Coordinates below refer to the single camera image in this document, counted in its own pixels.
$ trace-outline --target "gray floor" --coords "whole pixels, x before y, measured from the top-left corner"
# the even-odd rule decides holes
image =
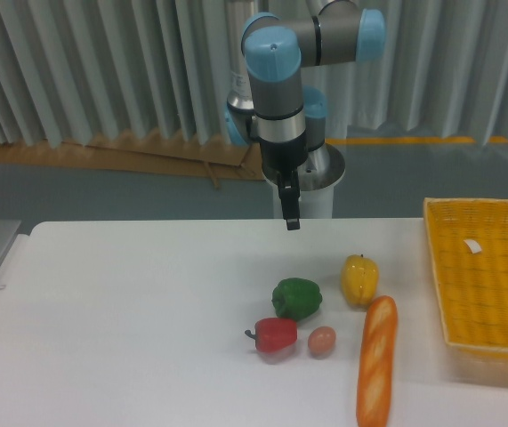
[[[508,198],[508,146],[347,146],[334,217],[415,217],[424,197]],[[0,219],[235,219],[271,217],[264,182],[0,165]]]

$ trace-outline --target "egg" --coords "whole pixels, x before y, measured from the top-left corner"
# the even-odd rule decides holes
[[[309,351],[313,356],[322,356],[333,349],[336,341],[336,332],[330,326],[321,326],[309,335]]]

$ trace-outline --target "yellow basket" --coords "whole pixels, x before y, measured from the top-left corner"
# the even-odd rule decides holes
[[[508,200],[426,198],[423,216],[446,343],[508,359]]]

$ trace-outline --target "baguette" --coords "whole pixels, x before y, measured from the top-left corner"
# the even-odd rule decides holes
[[[360,347],[357,422],[359,427],[384,427],[391,403],[392,362],[398,311],[390,296],[368,308]]]

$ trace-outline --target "white label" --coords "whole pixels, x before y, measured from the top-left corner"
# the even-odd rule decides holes
[[[469,246],[472,254],[480,254],[481,252],[483,252],[483,250],[481,249],[481,245],[476,240],[468,238],[464,240],[464,242],[467,246]]]
[[[242,98],[251,99],[252,91],[250,90],[250,80],[247,76],[231,72],[232,73],[232,89]]]

